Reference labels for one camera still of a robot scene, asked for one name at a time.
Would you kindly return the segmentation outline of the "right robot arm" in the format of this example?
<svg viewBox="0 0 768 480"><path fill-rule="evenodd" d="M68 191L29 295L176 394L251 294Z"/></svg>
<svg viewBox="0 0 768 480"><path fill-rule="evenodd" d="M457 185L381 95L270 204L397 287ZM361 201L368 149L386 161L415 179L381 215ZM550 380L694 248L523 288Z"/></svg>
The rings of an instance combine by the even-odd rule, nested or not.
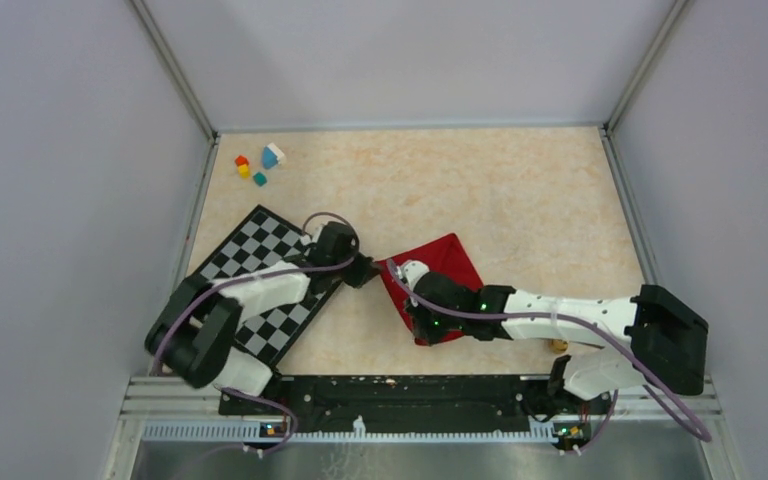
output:
<svg viewBox="0 0 768 480"><path fill-rule="evenodd" d="M435 345L450 333L479 341L562 340L592 352L561 359L546 385L549 404L572 412L615 389L654 385L697 396L704 389L709 325L668 289L644 284L616 299L570 299L508 285L477 290L420 262L395 277L408 295L404 311L415 338Z"/></svg>

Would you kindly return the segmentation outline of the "red cloth napkin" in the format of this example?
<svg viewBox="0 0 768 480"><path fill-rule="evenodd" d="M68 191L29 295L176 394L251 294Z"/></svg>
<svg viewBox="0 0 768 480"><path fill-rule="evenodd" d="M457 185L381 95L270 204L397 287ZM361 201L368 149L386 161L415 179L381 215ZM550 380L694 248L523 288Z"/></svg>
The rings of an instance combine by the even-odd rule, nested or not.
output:
<svg viewBox="0 0 768 480"><path fill-rule="evenodd" d="M448 276L459 285L477 290L484 283L469 258L463 244L455 233L446 234L424 245L390 257L397 266L411 260L424 263L430 270ZM377 261L382 268L380 277L383 285L405 327L412 331L413 321L404 312L408 295L403 292L386 271L386 260Z"/></svg>

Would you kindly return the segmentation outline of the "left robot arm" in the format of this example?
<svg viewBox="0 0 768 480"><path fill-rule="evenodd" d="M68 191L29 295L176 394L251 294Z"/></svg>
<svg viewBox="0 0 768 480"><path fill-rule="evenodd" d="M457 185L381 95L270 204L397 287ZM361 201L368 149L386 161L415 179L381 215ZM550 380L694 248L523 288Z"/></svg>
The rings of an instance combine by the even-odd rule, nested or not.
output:
<svg viewBox="0 0 768 480"><path fill-rule="evenodd" d="M335 221L302 238L300 253L229 279L186 277L173 291L144 340L155 368L168 367L194 389L242 393L257 413L279 404L273 370L235 348L246 322L269 310L298 304L336 283L360 288L381 272L360 252L353 228Z"/></svg>

